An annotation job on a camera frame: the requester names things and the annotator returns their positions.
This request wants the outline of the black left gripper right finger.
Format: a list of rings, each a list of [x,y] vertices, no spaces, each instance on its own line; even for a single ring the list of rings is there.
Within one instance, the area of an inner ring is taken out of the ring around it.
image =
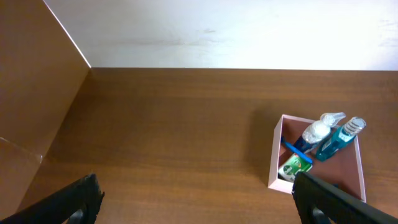
[[[308,172],[296,175],[292,196],[302,223],[397,224],[397,218]]]

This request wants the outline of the blue Listerine mouthwash bottle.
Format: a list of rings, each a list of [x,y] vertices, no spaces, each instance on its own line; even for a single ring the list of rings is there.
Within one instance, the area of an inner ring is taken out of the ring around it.
[[[319,161],[326,161],[337,151],[346,147],[366,127],[366,122],[360,117],[353,117],[339,127],[317,150],[315,157]]]

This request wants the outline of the blue disposable razor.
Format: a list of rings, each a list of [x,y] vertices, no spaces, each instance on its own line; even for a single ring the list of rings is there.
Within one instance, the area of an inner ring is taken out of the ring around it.
[[[287,142],[282,136],[280,139],[281,143],[291,152],[298,155],[301,159],[305,160],[309,164],[313,164],[313,160],[306,156],[304,153],[300,152],[296,147],[294,147],[291,143]]]

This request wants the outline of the clear pump soap bottle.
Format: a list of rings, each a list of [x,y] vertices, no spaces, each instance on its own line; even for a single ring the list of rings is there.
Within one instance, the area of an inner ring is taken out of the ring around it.
[[[306,154],[314,150],[327,136],[339,121],[345,118],[344,112],[324,113],[320,119],[309,125],[294,143],[300,152]]]

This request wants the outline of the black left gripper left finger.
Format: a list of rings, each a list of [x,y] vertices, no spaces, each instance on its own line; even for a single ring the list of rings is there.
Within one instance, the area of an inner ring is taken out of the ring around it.
[[[1,223],[94,223],[103,198],[97,176],[89,174]]]

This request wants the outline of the green Dettol soap box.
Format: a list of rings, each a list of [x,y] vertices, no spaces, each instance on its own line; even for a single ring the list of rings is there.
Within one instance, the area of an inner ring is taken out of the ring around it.
[[[278,176],[288,182],[294,182],[298,172],[308,172],[312,167],[313,164],[293,154],[279,167]]]

